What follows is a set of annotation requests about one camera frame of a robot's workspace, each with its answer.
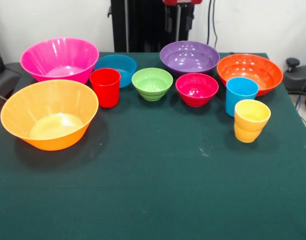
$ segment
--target purple bowl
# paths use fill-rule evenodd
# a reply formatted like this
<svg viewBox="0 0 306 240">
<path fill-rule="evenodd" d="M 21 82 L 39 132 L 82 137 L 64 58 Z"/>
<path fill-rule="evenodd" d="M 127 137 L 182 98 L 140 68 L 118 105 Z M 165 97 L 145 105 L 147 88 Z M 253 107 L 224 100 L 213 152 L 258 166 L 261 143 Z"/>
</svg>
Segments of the purple bowl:
<svg viewBox="0 0 306 240">
<path fill-rule="evenodd" d="M 209 73 L 220 60 L 214 48 L 196 41 L 172 42 L 163 47 L 159 56 L 166 68 L 177 76 Z"/>
</svg>

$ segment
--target magenta bowl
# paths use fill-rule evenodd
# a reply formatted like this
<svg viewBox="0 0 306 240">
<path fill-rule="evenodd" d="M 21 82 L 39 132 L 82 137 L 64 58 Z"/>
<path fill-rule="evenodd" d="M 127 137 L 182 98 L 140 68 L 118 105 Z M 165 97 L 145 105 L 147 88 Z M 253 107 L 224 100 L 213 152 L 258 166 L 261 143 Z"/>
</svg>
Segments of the magenta bowl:
<svg viewBox="0 0 306 240">
<path fill-rule="evenodd" d="M 58 37 L 30 46 L 22 54 L 22 68 L 38 82 L 52 79 L 86 83 L 99 58 L 97 47 L 74 37 Z"/>
<path fill-rule="evenodd" d="M 219 53 L 209 45 L 196 41 L 172 42 L 160 52 L 160 59 L 176 76 L 188 73 L 209 73 L 220 60 Z"/>
<path fill-rule="evenodd" d="M 190 107 L 199 108 L 217 93 L 218 83 L 202 73 L 188 73 L 176 81 L 176 89 L 182 100 Z"/>
</svg>

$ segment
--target yellow cup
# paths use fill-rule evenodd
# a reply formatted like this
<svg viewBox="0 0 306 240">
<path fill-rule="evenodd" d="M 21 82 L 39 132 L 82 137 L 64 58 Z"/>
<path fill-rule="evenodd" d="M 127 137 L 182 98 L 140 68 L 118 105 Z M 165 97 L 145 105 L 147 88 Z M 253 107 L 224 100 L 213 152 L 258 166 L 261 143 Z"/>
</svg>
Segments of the yellow cup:
<svg viewBox="0 0 306 240">
<path fill-rule="evenodd" d="M 261 134 L 270 117 L 269 107 L 261 101 L 239 101 L 235 106 L 236 138 L 243 143 L 252 143 Z"/>
</svg>

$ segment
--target plastic bowl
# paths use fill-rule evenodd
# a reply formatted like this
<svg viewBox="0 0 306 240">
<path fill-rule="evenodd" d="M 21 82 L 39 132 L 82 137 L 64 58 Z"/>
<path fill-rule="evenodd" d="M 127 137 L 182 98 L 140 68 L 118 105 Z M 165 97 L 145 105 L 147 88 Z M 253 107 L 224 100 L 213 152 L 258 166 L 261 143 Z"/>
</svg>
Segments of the plastic bowl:
<svg viewBox="0 0 306 240">
<path fill-rule="evenodd" d="M 21 66 L 38 82 L 52 79 L 86 83 L 99 57 L 97 47 L 83 39 L 59 37 L 30 46 Z"/>
<path fill-rule="evenodd" d="M 218 83 L 211 76 L 202 73 L 188 73 L 176 81 L 176 89 L 183 101 L 190 107 L 199 108 L 217 93 Z"/>
<path fill-rule="evenodd" d="M 171 87 L 173 77 L 160 68 L 144 68 L 133 75 L 132 83 L 145 100 L 157 101 Z"/>
<path fill-rule="evenodd" d="M 206 44 L 196 41 L 176 41 L 160 52 L 166 68 L 176 76 L 187 73 L 208 73 L 219 62 L 219 53 Z"/>
<path fill-rule="evenodd" d="M 136 71 L 136 61 L 125 55 L 109 55 L 100 58 L 95 64 L 95 70 L 97 69 L 115 69 L 121 74 L 120 88 L 130 85 L 132 82 L 132 76 Z"/>
<path fill-rule="evenodd" d="M 225 86 L 234 77 L 255 81 L 259 86 L 258 97 L 276 88 L 283 80 L 283 72 L 276 64 L 252 54 L 234 54 L 223 58 L 217 65 L 217 72 Z"/>
<path fill-rule="evenodd" d="M 19 90 L 6 101 L 0 117 L 10 134 L 38 149 L 54 151 L 78 142 L 97 109 L 92 89 L 59 79 Z"/>
</svg>

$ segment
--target orange bowl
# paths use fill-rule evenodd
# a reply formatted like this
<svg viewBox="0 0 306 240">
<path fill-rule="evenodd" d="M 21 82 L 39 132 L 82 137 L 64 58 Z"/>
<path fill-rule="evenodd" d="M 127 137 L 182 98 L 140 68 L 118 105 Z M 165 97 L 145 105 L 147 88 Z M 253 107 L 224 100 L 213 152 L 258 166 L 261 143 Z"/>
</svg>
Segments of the orange bowl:
<svg viewBox="0 0 306 240">
<path fill-rule="evenodd" d="M 12 135 L 34 147 L 68 148 L 84 135 L 98 109 L 95 92 L 71 80 L 49 80 L 27 86 L 4 104 L 1 123 Z"/>
<path fill-rule="evenodd" d="M 234 54 L 221 59 L 217 65 L 218 75 L 226 86 L 229 79 L 245 77 L 259 86 L 257 96 L 277 87 L 283 80 L 282 70 L 267 58 L 252 54 Z"/>
</svg>

